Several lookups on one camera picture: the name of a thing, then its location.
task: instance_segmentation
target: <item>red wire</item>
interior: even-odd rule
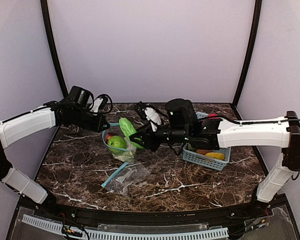
[[[267,215],[267,218],[268,218],[268,222],[270,223],[270,216],[269,216],[269,213],[267,210],[264,210],[265,214]]]
[[[63,212],[60,212],[59,214],[62,215],[64,219],[66,219],[66,215]]]

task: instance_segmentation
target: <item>green apple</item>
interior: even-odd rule
[[[120,149],[125,149],[127,147],[126,140],[122,136],[112,136],[108,140],[108,145],[109,150],[111,153],[117,155],[117,154],[122,154],[124,151],[114,149],[114,148],[120,148]]]

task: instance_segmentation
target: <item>black metal pole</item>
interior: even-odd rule
[[[55,39],[54,39],[52,26],[51,26],[51,22],[50,22],[50,14],[49,14],[49,7],[48,7],[47,0],[41,0],[41,10],[42,10],[46,38],[48,40],[50,53],[51,53],[51,57],[52,57],[53,65],[54,65],[54,70],[55,70],[56,76],[58,78],[62,94],[64,97],[66,97],[66,96],[68,96],[69,93],[67,90],[66,82],[65,82],[64,75],[62,73],[59,58],[58,58],[57,48],[56,48]]]
[[[234,95],[233,102],[232,102],[232,105],[235,108],[237,107],[237,105],[239,103],[239,99],[240,99],[242,90],[245,85],[252,53],[254,51],[254,46],[255,46],[257,31],[258,31],[258,25],[259,25],[259,19],[260,19],[260,13],[261,13],[261,5],[262,5],[262,0],[255,0],[248,47],[246,49],[245,58],[244,58],[243,66],[242,66],[242,71],[241,71],[241,75],[239,78],[239,83],[238,83],[238,86],[236,87],[235,95]]]

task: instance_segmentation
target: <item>blue plastic strip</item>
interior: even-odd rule
[[[104,183],[101,184],[101,187],[105,187],[122,169],[124,169],[126,166],[128,165],[127,162],[125,162],[124,164],[122,164],[117,170],[115,170],[114,173],[111,174],[111,176],[105,180]]]

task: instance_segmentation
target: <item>black cable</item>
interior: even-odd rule
[[[153,108],[156,112],[158,112],[160,115],[164,116],[165,118],[168,118],[168,116],[166,114],[164,114],[162,111],[159,110],[158,107],[153,106],[151,104],[146,105],[147,107]]]
[[[99,112],[99,114],[108,114],[108,113],[111,113],[111,111],[114,109],[114,103],[113,103],[111,97],[108,94],[105,94],[105,93],[100,94],[95,99],[98,99],[98,98],[100,98],[102,96],[106,96],[108,98],[108,100],[110,101],[110,109],[108,111],[106,111],[106,112]]]
[[[89,95],[92,98],[92,104],[91,104],[91,106],[89,108],[89,111],[91,111],[91,109],[93,109],[94,106],[95,106],[95,97],[94,97],[94,94],[92,92],[89,92]]]
[[[141,127],[139,127],[136,132],[138,133],[139,131],[141,131],[142,129],[145,129],[146,127],[148,127],[150,125],[150,122],[148,122],[147,124],[145,125],[142,125]]]
[[[257,220],[257,219],[258,219],[258,217],[256,217],[255,219],[253,219],[248,225],[245,225],[245,226],[244,226],[243,228],[241,228],[240,230],[231,233],[230,236],[231,236],[231,235],[235,235],[236,233],[239,233],[239,232],[241,232],[242,230],[245,230],[247,227],[249,227],[251,224],[253,224],[254,221]]]
[[[292,179],[293,181],[295,181],[295,180],[298,179],[299,175],[300,175],[300,171],[298,171],[298,174],[296,175],[296,177],[294,177],[294,176],[292,175],[292,176],[291,176],[291,179]]]
[[[237,125],[252,125],[252,124],[277,124],[277,123],[285,123],[285,122],[300,122],[300,119],[283,119],[283,120],[272,120],[272,121],[237,121],[237,120],[232,120],[231,118],[224,116],[224,115],[215,115],[215,116],[205,116],[202,118],[199,118],[198,120],[201,122],[206,119],[225,119],[233,124]]]
[[[171,146],[170,144],[168,144],[169,148],[171,148],[171,149],[174,151],[174,154],[177,155],[177,156],[180,156],[180,154],[182,153],[182,150],[184,149],[184,146],[185,146],[185,145],[186,145],[186,144],[183,143],[183,144],[180,146],[179,151],[177,152],[177,151],[174,149],[173,146]]]
[[[246,233],[248,233],[248,232],[251,232],[251,231],[253,231],[253,230],[255,230],[255,228],[250,228],[250,229],[248,229],[247,231],[244,231],[244,232],[242,232],[242,233],[231,234],[230,236],[240,236],[240,235],[246,234]]]
[[[88,234],[88,232],[85,230],[84,227],[81,227],[78,223],[74,222],[74,221],[71,221],[71,220],[68,220],[66,218],[62,218],[62,217],[58,217],[58,216],[54,216],[52,215],[51,213],[47,212],[46,210],[44,210],[43,208],[40,208],[40,210],[42,210],[43,212],[45,212],[46,214],[48,214],[49,216],[55,218],[55,219],[59,219],[59,220],[62,220],[62,221],[67,221],[69,223],[72,223],[74,224],[78,229],[80,229],[82,232],[84,232],[86,234],[86,237],[88,240],[90,240],[90,236]]]
[[[151,123],[153,123],[154,125],[156,125],[157,127],[159,126],[158,123],[154,122],[152,119],[149,119],[149,121],[150,121]]]
[[[63,237],[64,239],[66,239],[66,240],[71,240],[71,238],[69,237],[67,231],[64,230],[64,227],[65,227],[65,225],[63,224],[63,225],[62,225],[62,231],[61,231],[61,233],[64,233],[65,236],[62,236],[62,237]]]
[[[227,216],[228,219],[249,220],[251,216]]]

